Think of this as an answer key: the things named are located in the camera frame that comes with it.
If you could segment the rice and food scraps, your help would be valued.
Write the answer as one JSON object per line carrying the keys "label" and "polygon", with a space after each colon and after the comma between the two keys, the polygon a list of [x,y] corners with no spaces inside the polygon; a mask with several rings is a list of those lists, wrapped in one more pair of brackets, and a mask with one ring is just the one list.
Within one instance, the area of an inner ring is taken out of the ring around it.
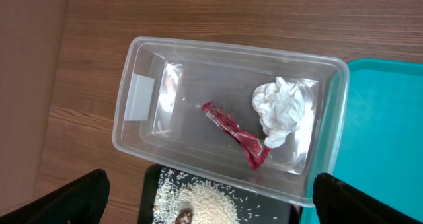
{"label": "rice and food scraps", "polygon": [[285,223],[264,196],[163,167],[153,202],[153,223]]}

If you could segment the white napkin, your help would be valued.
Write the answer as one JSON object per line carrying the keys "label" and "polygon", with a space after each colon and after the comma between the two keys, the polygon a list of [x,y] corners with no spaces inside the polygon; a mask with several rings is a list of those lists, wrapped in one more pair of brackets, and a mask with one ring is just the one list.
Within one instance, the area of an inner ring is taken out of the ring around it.
{"label": "white napkin", "polygon": [[283,77],[255,88],[252,107],[259,115],[265,147],[291,144],[305,151],[311,146],[317,88],[319,82],[315,80]]}

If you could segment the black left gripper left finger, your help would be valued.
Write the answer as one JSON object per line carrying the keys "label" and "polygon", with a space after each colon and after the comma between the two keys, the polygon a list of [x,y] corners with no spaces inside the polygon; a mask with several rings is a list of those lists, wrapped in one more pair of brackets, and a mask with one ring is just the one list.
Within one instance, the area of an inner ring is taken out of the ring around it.
{"label": "black left gripper left finger", "polygon": [[90,173],[1,216],[1,224],[100,222],[108,203],[110,182],[105,170]]}

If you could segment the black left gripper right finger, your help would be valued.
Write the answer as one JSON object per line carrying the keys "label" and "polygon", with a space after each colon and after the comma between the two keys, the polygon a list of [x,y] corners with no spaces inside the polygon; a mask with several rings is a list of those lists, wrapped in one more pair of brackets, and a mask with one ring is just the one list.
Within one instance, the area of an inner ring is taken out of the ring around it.
{"label": "black left gripper right finger", "polygon": [[313,203],[321,224],[420,224],[328,173],[314,179]]}

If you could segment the red snack wrapper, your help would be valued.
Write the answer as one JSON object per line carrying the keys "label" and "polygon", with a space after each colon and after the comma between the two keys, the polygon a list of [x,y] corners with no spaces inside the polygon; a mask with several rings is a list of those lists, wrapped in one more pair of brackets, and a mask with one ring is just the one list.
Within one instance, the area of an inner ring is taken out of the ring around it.
{"label": "red snack wrapper", "polygon": [[265,162],[270,148],[265,146],[263,139],[242,130],[232,114],[212,102],[205,103],[202,111],[242,147],[252,170],[258,169]]}

